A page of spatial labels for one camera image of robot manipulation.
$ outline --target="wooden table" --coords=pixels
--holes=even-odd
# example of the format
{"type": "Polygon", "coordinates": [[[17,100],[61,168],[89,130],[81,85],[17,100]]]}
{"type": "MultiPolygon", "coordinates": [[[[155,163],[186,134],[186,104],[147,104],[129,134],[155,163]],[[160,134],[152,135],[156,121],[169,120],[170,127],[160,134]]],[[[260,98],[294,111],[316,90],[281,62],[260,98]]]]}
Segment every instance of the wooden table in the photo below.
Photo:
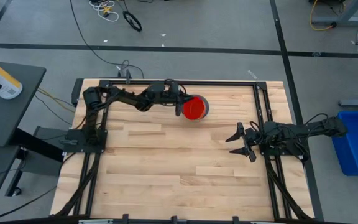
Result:
{"type": "MultiPolygon", "coordinates": [[[[266,82],[274,121],[291,123],[282,82],[266,82]]],[[[85,79],[82,91],[98,86],[85,79]]],[[[146,85],[121,85],[140,93],[146,85]]],[[[224,142],[236,123],[257,122],[253,90],[249,86],[186,86],[189,94],[204,96],[209,114],[201,121],[176,117],[174,108],[153,106],[143,113],[124,103],[109,108],[106,152],[101,156],[93,200],[92,218],[187,220],[273,220],[264,158],[230,154],[242,141],[224,142]]],[[[82,94],[73,126],[85,116],[82,94]]],[[[51,213],[59,211],[78,186],[83,154],[62,168],[51,213]]],[[[310,216],[311,200],[301,162],[282,156],[288,191],[310,216]]],[[[278,189],[281,217],[283,203],[278,189]]],[[[85,210],[85,199],[81,204],[85,210]]]]}

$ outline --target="concrete floor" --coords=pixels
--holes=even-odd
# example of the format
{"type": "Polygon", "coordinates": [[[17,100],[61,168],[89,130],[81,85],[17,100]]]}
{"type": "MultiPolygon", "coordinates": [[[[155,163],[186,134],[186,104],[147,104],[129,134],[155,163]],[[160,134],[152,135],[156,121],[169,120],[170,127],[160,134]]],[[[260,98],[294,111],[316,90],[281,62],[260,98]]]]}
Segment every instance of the concrete floor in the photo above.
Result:
{"type": "MultiPolygon", "coordinates": [[[[5,0],[0,0],[0,10],[4,3],[5,0]]],[[[152,4],[128,0],[131,13],[142,22],[141,33],[132,30],[122,18],[116,23],[102,20],[85,0],[73,0],[73,4],[90,45],[161,47],[164,44],[166,47],[280,50],[269,0],[154,0],[152,4]]],[[[351,43],[358,27],[315,32],[308,25],[311,5],[307,0],[279,0],[277,8],[288,50],[358,53],[351,43]]],[[[332,12],[319,4],[315,15],[327,14],[332,12]]],[[[13,0],[0,21],[0,43],[84,45],[68,0],[13,0]]],[[[258,80],[283,81],[290,101],[281,56],[135,51],[99,51],[98,54],[110,62],[129,59],[131,64],[143,69],[146,78],[253,80],[247,73],[251,70],[258,80]]],[[[89,50],[0,48],[0,61],[47,68],[41,87],[68,101],[76,78],[112,77],[117,73],[115,66],[100,61],[89,50]]],[[[290,63],[305,120],[316,113],[334,116],[343,110],[337,105],[338,100],[358,98],[358,59],[290,57],[290,63]]],[[[140,77],[138,70],[131,72],[134,77],[140,77]]],[[[71,122],[70,112],[47,98],[45,102],[71,122]]],[[[33,100],[20,128],[32,133],[37,126],[68,127],[33,100]]],[[[310,149],[324,219],[358,223],[358,177],[342,174],[330,138],[310,138],[310,149]]],[[[56,177],[24,174],[19,182],[23,194],[8,198],[3,195],[10,179],[11,175],[1,190],[0,213],[22,205],[57,183],[56,177]]],[[[52,200],[53,193],[50,193],[0,221],[46,217],[52,200]]]]}

